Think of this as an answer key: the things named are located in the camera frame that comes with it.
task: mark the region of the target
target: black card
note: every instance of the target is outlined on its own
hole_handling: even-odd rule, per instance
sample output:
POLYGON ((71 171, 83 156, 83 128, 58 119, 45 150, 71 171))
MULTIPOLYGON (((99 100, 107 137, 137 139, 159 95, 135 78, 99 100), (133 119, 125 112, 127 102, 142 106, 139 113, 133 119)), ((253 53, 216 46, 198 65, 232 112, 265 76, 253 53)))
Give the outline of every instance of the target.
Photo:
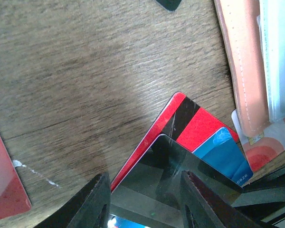
POLYGON ((156 1, 169 11, 175 11, 181 2, 181 0, 156 0, 156 1))
POLYGON ((148 227, 182 228, 182 171, 192 171, 230 204, 242 192, 236 183, 161 134, 112 193, 110 213, 148 227))

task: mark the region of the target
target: black object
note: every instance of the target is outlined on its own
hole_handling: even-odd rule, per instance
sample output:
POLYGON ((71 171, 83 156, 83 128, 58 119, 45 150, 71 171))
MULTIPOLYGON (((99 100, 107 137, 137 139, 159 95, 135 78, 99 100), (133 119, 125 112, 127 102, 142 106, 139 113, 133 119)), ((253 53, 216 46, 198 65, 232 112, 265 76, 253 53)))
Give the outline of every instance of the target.
POLYGON ((175 140, 161 134, 112 193, 111 213, 152 228, 182 228, 182 171, 192 171, 229 204, 243 191, 175 140))
POLYGON ((233 207, 284 201, 285 174, 242 189, 163 134, 115 190, 114 200, 110 204, 108 173, 98 174, 35 228, 105 228, 113 211, 157 228, 274 228, 233 207), (177 216, 181 226, 175 226, 177 216))
POLYGON ((274 228, 259 224, 228 205, 192 172, 181 174, 180 192, 185 228, 274 228))
POLYGON ((169 11, 175 11, 181 2, 181 0, 156 0, 156 1, 169 11))
POLYGON ((285 201, 273 203, 253 204, 243 207, 236 207, 242 214, 254 221, 266 219, 268 216, 285 207, 285 201))
POLYGON ((98 174, 35 228, 104 228, 109 218, 110 197, 109 174, 98 174))

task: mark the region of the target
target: red card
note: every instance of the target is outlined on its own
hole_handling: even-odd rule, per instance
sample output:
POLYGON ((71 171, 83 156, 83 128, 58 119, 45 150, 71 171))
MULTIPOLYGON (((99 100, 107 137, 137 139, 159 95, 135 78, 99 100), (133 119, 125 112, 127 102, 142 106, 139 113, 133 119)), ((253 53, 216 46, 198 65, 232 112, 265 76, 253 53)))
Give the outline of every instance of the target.
MULTIPOLYGON (((164 133, 189 151, 194 151, 221 127, 227 126, 185 94, 174 94, 112 181, 111 191, 114 191, 159 134, 164 133)), ((238 142, 238 135, 228 129, 234 141, 238 142)))
POLYGON ((0 219, 31 209, 31 203, 0 138, 0 219))

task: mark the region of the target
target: leather wallet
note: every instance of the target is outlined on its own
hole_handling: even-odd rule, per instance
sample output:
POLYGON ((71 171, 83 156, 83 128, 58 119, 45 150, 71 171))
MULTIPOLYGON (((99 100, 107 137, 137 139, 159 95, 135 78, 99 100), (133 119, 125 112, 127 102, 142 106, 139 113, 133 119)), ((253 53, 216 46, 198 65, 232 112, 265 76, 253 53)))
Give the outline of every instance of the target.
POLYGON ((237 114, 246 136, 270 125, 256 0, 215 0, 232 76, 237 114))

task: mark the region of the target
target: wallet stitching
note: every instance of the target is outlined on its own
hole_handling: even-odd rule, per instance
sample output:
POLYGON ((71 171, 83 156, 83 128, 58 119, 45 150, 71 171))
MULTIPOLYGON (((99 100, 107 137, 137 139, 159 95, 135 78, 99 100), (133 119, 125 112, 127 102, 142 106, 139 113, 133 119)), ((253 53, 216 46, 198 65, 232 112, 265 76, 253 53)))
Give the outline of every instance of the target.
POLYGON ((259 130, 261 127, 263 127, 264 125, 268 124, 269 121, 264 122, 262 125, 260 125, 258 128, 254 129, 254 130, 252 129, 251 121, 250 121, 250 117, 249 117, 248 105, 247 105, 247 98, 246 98, 246 88, 245 88, 245 82, 244 82, 244 74, 243 74, 244 69, 243 69, 243 66, 242 66, 242 58, 241 58, 241 54, 240 54, 240 49, 239 49, 239 47, 237 45, 236 45, 236 48, 237 48, 237 55, 238 55, 238 59, 239 59, 239 66, 240 66, 241 77, 242 77, 242 85, 243 85, 243 90, 244 90, 245 107, 246 107, 246 113, 247 113, 247 117, 248 117, 249 127, 250 127, 250 130, 252 132, 255 132, 255 131, 259 130))

